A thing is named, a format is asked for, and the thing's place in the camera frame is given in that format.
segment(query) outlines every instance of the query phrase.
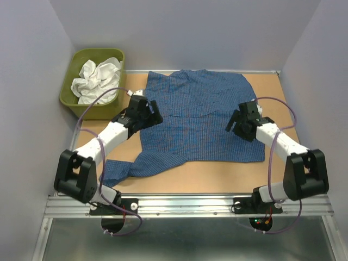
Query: gray floor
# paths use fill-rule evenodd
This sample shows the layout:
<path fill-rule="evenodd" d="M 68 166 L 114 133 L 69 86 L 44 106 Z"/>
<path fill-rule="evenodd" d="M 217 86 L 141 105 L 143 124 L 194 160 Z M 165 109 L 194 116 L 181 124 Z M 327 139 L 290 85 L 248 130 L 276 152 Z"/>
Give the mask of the gray floor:
<path fill-rule="evenodd" d="M 275 217 L 272 230 L 293 220 Z M 236 221 L 152 219 L 136 234 L 111 238 L 102 233 L 100 219 L 55 219 L 44 260 L 335 260 L 319 216 L 302 217 L 295 228 L 279 235 L 261 235 Z M 239 222 L 248 224 L 247 219 Z"/>

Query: green bin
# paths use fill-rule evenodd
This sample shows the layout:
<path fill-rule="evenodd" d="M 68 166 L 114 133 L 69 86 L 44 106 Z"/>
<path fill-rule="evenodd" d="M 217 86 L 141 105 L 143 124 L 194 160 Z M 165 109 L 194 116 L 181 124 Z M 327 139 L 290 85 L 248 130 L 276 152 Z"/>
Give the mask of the green bin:
<path fill-rule="evenodd" d="M 116 48 L 88 48 L 78 51 L 73 56 L 64 79 L 63 87 L 60 91 L 59 99 L 61 103 L 69 107 L 76 116 L 80 117 L 87 109 L 88 105 L 77 104 L 79 98 L 76 97 L 70 89 L 72 81 L 75 78 L 80 78 L 78 74 L 84 63 L 88 60 L 92 60 L 98 65 L 111 57 L 123 61 L 119 87 L 124 88 L 126 86 L 127 75 L 125 73 L 125 54 L 121 50 Z M 84 115 L 83 120 L 111 120 L 122 110 L 123 96 L 124 91 L 120 90 L 111 102 L 93 105 Z"/>

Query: blue cloth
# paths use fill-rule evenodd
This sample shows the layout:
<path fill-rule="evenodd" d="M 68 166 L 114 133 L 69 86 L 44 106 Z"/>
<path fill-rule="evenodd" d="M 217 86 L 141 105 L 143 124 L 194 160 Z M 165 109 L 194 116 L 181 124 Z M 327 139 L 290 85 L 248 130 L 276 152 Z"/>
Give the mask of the blue cloth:
<path fill-rule="evenodd" d="M 105 185 L 149 177 L 193 160 L 264 161 L 264 145 L 225 128 L 238 104 L 255 98 L 243 75 L 179 71 L 149 72 L 145 95 L 156 100 L 163 123 L 140 131 L 142 152 L 134 163 L 107 160 Z"/>

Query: gray wall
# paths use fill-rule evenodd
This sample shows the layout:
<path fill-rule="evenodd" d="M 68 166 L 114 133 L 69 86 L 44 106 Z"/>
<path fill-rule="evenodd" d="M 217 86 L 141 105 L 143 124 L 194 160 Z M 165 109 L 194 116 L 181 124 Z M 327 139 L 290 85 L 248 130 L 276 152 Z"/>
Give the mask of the gray wall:
<path fill-rule="evenodd" d="M 51 0 L 76 49 L 119 47 L 132 70 L 279 70 L 319 2 Z"/>
<path fill-rule="evenodd" d="M 281 73 L 302 143 L 324 151 L 339 228 L 348 243 L 348 1 L 323 0 Z"/>
<path fill-rule="evenodd" d="M 74 52 L 47 0 L 0 1 L 0 253 L 31 260 L 75 119 L 58 102 Z"/>

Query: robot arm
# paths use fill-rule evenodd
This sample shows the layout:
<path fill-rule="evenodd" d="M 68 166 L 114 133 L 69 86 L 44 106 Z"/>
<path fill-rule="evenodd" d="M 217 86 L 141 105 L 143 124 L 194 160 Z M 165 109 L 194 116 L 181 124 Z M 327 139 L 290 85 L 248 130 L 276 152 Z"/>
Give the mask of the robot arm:
<path fill-rule="evenodd" d="M 103 142 L 107 155 L 137 131 L 162 122 L 156 102 L 149 102 L 140 90 L 131 96 L 128 108 L 113 118 L 98 137 Z M 107 205 L 98 190 L 96 176 L 96 166 L 101 161 L 102 151 L 97 138 L 75 151 L 65 150 L 59 158 L 55 190 L 82 203 L 98 202 Z M 103 185 L 102 194 L 115 205 L 121 202 L 121 193 L 117 190 Z"/>
<path fill-rule="evenodd" d="M 320 150 L 310 150 L 281 132 L 274 121 L 268 117 L 261 117 L 260 107 L 256 101 L 241 103 L 239 110 L 235 110 L 226 131 L 233 132 L 247 141 L 254 139 L 271 147 L 278 132 L 275 153 L 285 162 L 284 180 L 272 183 L 271 189 L 274 199 L 299 200 L 328 191 L 328 178 L 324 154 Z M 268 186 L 255 188 L 254 202 L 272 202 Z"/>

